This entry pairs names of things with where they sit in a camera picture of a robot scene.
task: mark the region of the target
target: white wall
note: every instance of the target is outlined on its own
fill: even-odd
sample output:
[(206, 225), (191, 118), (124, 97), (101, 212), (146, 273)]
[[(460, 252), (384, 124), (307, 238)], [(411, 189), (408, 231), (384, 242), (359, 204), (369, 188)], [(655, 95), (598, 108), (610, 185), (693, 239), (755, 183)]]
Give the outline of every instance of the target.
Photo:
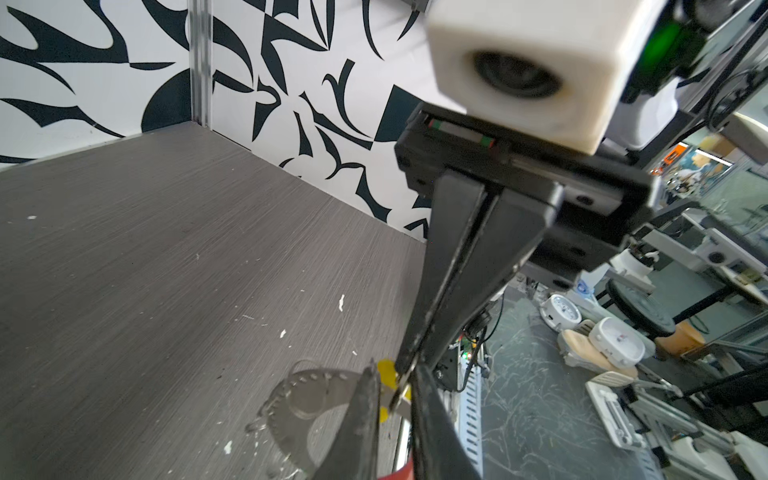
[(407, 29), (400, 0), (214, 0), (213, 10), (213, 129), (423, 238), (429, 208), (406, 186), (394, 140), (419, 99), (461, 110), (437, 91), (423, 15)]
[(186, 0), (0, 0), (0, 164), (190, 119)]

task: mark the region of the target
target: red object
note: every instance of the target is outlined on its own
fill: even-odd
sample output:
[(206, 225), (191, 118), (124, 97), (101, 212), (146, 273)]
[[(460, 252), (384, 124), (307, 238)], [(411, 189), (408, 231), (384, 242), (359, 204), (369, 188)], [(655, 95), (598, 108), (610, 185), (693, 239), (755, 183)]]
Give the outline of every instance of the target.
[(413, 476), (413, 457), (408, 457), (408, 463), (397, 472), (381, 477), (379, 480), (414, 480)]

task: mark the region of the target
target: black round stool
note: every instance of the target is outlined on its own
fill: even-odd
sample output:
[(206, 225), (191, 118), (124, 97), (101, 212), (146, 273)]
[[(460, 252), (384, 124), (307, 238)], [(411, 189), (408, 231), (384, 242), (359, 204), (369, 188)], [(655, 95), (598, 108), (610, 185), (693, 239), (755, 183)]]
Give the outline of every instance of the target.
[(648, 338), (655, 339), (658, 336), (670, 336), (674, 333), (675, 324), (670, 314), (660, 303), (645, 293), (614, 280), (608, 280), (605, 290), (595, 298), (599, 300), (606, 295), (610, 296), (610, 299), (603, 304), (603, 308), (616, 304), (616, 307), (631, 322), (648, 334)]

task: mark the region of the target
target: green led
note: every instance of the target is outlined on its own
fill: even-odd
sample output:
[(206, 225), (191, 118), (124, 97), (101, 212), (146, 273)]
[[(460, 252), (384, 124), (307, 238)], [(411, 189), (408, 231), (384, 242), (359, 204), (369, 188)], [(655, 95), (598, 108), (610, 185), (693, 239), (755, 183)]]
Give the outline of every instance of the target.
[(638, 67), (646, 72), (653, 71), (672, 48), (679, 34), (680, 25), (673, 22), (657, 29), (645, 45), (643, 54), (637, 62)]

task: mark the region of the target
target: gray wooden table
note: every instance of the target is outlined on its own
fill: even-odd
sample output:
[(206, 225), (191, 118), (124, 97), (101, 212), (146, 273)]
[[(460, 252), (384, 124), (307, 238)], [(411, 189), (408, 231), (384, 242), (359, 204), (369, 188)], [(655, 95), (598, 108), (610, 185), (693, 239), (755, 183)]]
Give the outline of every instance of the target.
[(194, 124), (0, 172), (0, 478), (262, 478), (243, 427), (393, 357), (423, 251)]

